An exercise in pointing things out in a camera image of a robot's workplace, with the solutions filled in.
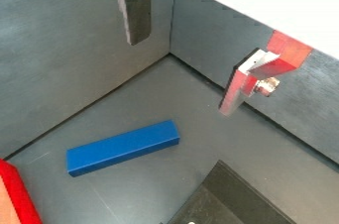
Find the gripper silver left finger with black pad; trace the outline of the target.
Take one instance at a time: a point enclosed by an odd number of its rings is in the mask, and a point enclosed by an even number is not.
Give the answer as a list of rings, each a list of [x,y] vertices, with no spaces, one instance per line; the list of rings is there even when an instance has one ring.
[[[150,0],[117,0],[126,42],[133,46],[150,34]]]

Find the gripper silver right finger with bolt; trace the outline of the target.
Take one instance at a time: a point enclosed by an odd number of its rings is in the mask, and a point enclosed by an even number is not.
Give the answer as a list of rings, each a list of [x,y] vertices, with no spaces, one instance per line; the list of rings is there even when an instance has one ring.
[[[254,93],[268,97],[278,86],[274,77],[298,69],[310,52],[310,46],[273,30],[265,49],[254,49],[233,67],[220,112],[229,116]]]

